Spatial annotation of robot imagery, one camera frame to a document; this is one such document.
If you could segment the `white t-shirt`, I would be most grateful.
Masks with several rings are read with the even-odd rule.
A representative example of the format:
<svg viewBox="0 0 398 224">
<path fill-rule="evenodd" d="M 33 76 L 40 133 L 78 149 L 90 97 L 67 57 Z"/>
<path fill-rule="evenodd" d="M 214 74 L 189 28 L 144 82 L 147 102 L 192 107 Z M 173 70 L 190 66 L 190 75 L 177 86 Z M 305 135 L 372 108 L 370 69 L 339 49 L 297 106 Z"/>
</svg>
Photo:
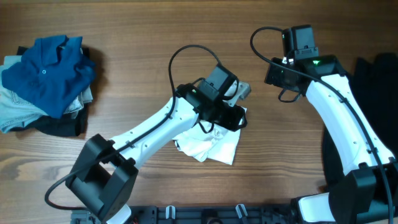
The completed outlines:
<svg viewBox="0 0 398 224">
<path fill-rule="evenodd" d="M 230 131 L 215 125 L 212 132 L 204 133 L 199 124 L 173 138 L 177 149 L 199 162 L 213 159 L 232 165 L 241 130 Z"/>
</svg>

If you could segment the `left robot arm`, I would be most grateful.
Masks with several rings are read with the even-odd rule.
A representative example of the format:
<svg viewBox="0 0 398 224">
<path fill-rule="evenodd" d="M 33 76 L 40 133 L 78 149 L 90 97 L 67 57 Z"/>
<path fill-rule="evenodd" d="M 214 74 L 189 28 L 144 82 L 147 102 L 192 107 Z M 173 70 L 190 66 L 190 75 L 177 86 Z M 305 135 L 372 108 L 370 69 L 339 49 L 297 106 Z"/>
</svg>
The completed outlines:
<svg viewBox="0 0 398 224">
<path fill-rule="evenodd" d="M 248 83 L 222 65 L 208 78 L 179 85 L 170 101 L 128 132 L 106 140 L 90 138 L 65 185 L 101 223 L 124 223 L 131 216 L 127 201 L 139 169 L 159 149 L 199 121 L 237 131 L 247 124 L 236 102 L 251 92 Z"/>
</svg>

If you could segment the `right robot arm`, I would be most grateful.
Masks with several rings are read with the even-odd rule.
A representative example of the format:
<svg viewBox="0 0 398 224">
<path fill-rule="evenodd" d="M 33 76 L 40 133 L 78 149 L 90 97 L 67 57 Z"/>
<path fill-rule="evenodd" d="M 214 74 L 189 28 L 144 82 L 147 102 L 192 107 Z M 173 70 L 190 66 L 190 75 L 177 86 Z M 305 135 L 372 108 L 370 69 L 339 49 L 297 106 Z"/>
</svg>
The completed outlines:
<svg viewBox="0 0 398 224">
<path fill-rule="evenodd" d="M 397 216 L 397 160 L 358 106 L 345 69 L 320 55 L 311 26 L 281 32 L 283 58 L 269 60 L 266 83 L 304 96 L 336 147 L 342 178 L 327 192 L 297 199 L 301 223 L 370 223 Z"/>
</svg>

